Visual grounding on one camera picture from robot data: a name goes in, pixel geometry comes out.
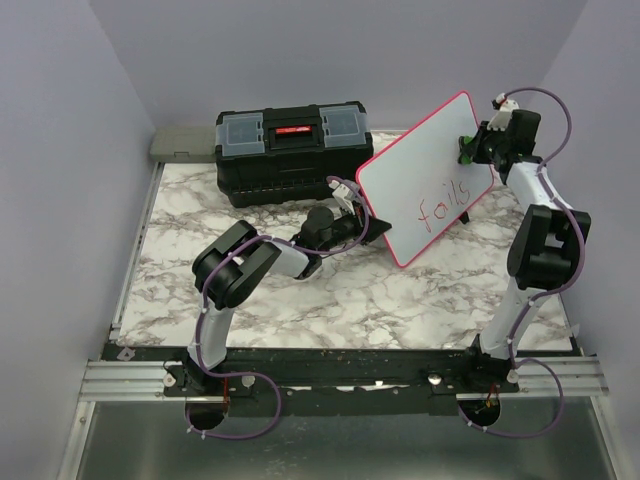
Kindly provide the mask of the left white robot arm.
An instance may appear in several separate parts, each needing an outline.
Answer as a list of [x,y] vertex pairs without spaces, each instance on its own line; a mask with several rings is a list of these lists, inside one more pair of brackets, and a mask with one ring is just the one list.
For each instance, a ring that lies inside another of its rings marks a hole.
[[392,224],[362,206],[336,218],[327,207],[312,208],[300,231],[289,240],[261,235],[244,220],[236,222],[193,262],[200,313],[188,354],[194,364],[187,382],[201,395],[214,393],[222,380],[218,365],[227,356],[227,337],[235,309],[268,274],[305,280],[323,259],[366,245]]

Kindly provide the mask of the pink framed whiteboard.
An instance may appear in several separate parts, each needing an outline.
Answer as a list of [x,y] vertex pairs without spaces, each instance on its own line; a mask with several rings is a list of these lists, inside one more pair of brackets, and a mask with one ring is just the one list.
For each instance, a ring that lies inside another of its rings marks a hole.
[[477,130],[471,96],[461,91],[358,168],[356,182],[371,212],[392,225],[384,239],[399,267],[492,189],[490,166],[458,162],[459,138]]

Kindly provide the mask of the green whiteboard eraser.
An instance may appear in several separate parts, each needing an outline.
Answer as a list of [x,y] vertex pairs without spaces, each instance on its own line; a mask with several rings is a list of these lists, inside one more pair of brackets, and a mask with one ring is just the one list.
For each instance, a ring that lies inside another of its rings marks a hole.
[[458,147],[458,163],[461,165],[472,164],[475,155],[474,138],[471,136],[460,136],[458,138]]

